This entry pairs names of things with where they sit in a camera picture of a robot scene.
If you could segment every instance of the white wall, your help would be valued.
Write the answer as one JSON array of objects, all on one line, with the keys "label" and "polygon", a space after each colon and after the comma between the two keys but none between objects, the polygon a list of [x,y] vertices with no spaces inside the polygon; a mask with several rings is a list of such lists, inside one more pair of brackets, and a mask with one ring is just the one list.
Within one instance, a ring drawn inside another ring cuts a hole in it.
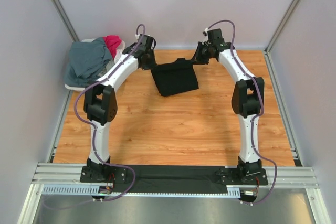
[{"label": "white wall", "polygon": [[66,91],[71,45],[50,0],[0,0],[0,222],[14,224],[45,162]]},{"label": "white wall", "polygon": [[[219,19],[237,25],[237,47],[265,47],[292,0],[60,0],[80,39],[109,34],[134,42],[135,28],[165,48],[195,48]],[[225,38],[231,40],[227,25]]]},{"label": "white wall", "polygon": [[305,165],[336,223],[336,0],[302,0],[271,58]]}]

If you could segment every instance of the pile of clothes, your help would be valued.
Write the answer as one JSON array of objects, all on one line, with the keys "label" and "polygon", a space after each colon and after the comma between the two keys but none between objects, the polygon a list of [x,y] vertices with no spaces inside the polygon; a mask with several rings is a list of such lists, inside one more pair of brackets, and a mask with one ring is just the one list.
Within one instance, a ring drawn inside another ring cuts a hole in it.
[{"label": "pile of clothes", "polygon": [[83,90],[94,83],[114,66],[124,47],[125,43],[114,35],[72,43],[64,76],[65,87]]}]

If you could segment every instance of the black fabric strip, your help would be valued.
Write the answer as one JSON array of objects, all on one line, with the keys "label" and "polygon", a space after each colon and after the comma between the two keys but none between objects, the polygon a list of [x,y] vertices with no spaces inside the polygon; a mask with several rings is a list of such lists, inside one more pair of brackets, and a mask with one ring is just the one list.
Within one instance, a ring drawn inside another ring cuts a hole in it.
[{"label": "black fabric strip", "polygon": [[[215,175],[219,166],[155,166],[130,165],[137,174],[132,193],[220,194],[227,193],[220,177]],[[125,190],[132,181],[127,171],[126,183],[116,184],[116,191]]]}]

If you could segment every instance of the wire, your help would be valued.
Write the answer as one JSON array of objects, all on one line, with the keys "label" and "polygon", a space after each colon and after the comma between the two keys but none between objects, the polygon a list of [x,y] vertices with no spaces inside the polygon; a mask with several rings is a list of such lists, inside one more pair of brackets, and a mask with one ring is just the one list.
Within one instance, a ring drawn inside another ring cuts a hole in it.
[{"label": "wire", "polygon": [[111,182],[111,178],[112,178],[112,175],[110,174],[110,176],[109,176],[109,180],[108,180],[107,183],[106,183],[106,188],[107,188],[108,190],[110,190],[109,183]]},{"label": "wire", "polygon": [[154,50],[155,48],[156,48],[156,40],[154,39],[154,46],[153,46],[152,50]]},{"label": "wire", "polygon": [[[139,31],[139,28],[142,27],[143,28],[143,32],[142,32],[142,35],[141,37],[139,38],[137,44],[133,47],[133,49],[130,51],[130,53],[122,60],[119,62],[119,64],[112,70],[112,72],[108,75],[107,78],[104,78],[100,81],[97,81],[95,82],[94,84],[88,86],[87,88],[85,88],[83,91],[81,91],[79,93],[79,95],[77,96],[76,100],[75,100],[75,104],[74,104],[74,111],[75,111],[75,115],[76,117],[83,123],[86,123],[86,124],[89,124],[91,126],[93,126],[94,130],[93,130],[93,134],[92,134],[92,148],[93,148],[93,151],[94,151],[94,154],[96,156],[96,158],[99,160],[99,162],[101,162],[102,164],[105,164],[105,165],[108,165],[108,166],[111,166],[111,167],[119,167],[119,168],[125,168],[125,169],[128,169],[132,172],[133,174],[133,180],[132,180],[132,183],[131,185],[124,191],[122,192],[121,194],[117,195],[117,196],[114,196],[112,198],[108,198],[108,199],[103,199],[102,201],[112,201],[112,200],[116,200],[116,199],[119,199],[120,197],[124,196],[134,185],[135,183],[135,171],[132,167],[129,167],[129,166],[126,166],[126,165],[117,165],[117,164],[110,164],[110,163],[107,163],[105,161],[103,161],[101,159],[101,157],[98,155],[97,153],[97,149],[96,149],[96,132],[97,132],[97,126],[90,122],[90,121],[87,121],[85,119],[83,119],[79,114],[78,114],[78,111],[77,111],[77,104],[78,104],[78,101],[80,99],[80,97],[85,94],[85,92],[87,92],[88,90],[92,89],[93,87],[99,85],[99,84],[102,84],[104,82],[106,82],[107,80],[109,80],[111,78],[111,76],[132,56],[132,54],[135,52],[135,50],[138,48],[139,44],[141,43],[141,40],[143,39],[143,36],[144,34],[146,33],[146,27],[144,24],[140,24],[138,25],[137,27],[137,31],[136,33],[138,34],[138,31]],[[93,202],[92,200],[86,200],[86,201],[83,201],[83,202],[80,202],[78,204],[75,204],[75,205],[72,205],[72,206],[69,206],[69,207],[61,207],[61,208],[54,208],[54,207],[49,207],[45,204],[45,201],[42,201],[42,205],[49,209],[49,210],[54,210],[54,211],[57,211],[57,210],[67,210],[67,209],[71,209],[71,208],[75,208],[75,207],[78,207],[78,206],[81,206],[81,205],[84,205],[84,204],[87,204],[87,203],[91,203]]]},{"label": "wire", "polygon": [[256,189],[253,189],[252,191],[256,191],[257,194],[258,194],[258,192],[259,192],[259,186],[260,186],[260,180],[259,180],[258,177],[256,177],[256,180],[257,180],[257,187],[256,187]]},{"label": "wire", "polygon": [[237,60],[237,58],[236,58],[236,56],[235,56],[235,54],[233,52],[233,43],[234,43],[235,37],[236,37],[236,26],[235,26],[235,24],[231,20],[229,20],[229,19],[223,19],[223,20],[220,20],[220,21],[217,21],[217,22],[213,23],[212,25],[210,25],[208,27],[208,29],[212,28],[214,25],[217,25],[217,24],[223,23],[223,22],[228,22],[228,23],[230,23],[232,25],[233,34],[232,34],[232,40],[231,40],[231,46],[230,46],[231,55],[234,58],[236,64],[239,66],[240,70],[243,72],[243,74],[245,74],[248,78],[250,78],[252,80],[254,86],[256,87],[256,91],[257,91],[257,94],[258,94],[258,100],[260,102],[261,112],[259,114],[255,115],[255,116],[253,116],[253,118],[251,119],[251,143],[252,143],[252,148],[253,148],[253,150],[255,151],[255,153],[260,158],[262,158],[262,159],[264,159],[266,161],[271,162],[274,165],[274,170],[275,170],[274,171],[274,180],[273,180],[273,183],[271,185],[271,188],[270,188],[269,192],[267,193],[267,195],[263,199],[261,199],[258,202],[254,202],[253,203],[254,205],[257,205],[257,204],[261,204],[262,202],[264,202],[270,196],[270,194],[272,193],[272,191],[274,189],[274,186],[275,186],[275,183],[276,183],[276,180],[277,180],[277,176],[278,176],[278,166],[277,166],[277,164],[273,160],[262,156],[258,152],[258,150],[256,149],[256,145],[255,145],[254,138],[253,138],[254,126],[255,126],[254,125],[254,120],[264,114],[264,111],[265,111],[265,109],[264,109],[264,103],[263,103],[263,99],[262,99],[261,94],[260,94],[260,90],[259,90],[259,86],[258,86],[257,81],[255,80],[255,78],[253,78],[251,75],[249,75],[245,71],[245,69],[242,67],[242,65],[240,64],[240,62]]}]

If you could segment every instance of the folded cloth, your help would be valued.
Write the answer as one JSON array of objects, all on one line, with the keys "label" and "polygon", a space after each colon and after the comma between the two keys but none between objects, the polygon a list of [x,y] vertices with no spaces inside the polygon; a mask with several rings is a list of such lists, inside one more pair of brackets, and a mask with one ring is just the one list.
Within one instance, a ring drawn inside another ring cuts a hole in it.
[{"label": "folded cloth", "polygon": [[119,38],[119,36],[109,35],[107,37],[103,37],[103,40],[107,45],[108,49],[110,50],[112,57],[114,59],[117,54],[117,47],[121,43],[121,39]]},{"label": "folded cloth", "polygon": [[168,97],[198,89],[198,81],[190,60],[178,58],[173,63],[155,67],[152,76],[159,93]]},{"label": "folded cloth", "polygon": [[69,63],[64,83],[70,87],[86,87],[94,83],[104,67],[113,61],[102,37],[92,42],[74,42],[69,52]]},{"label": "folded cloth", "polygon": [[97,75],[112,60],[112,55],[102,37],[91,43],[74,42],[69,52],[70,65],[77,77]]}]

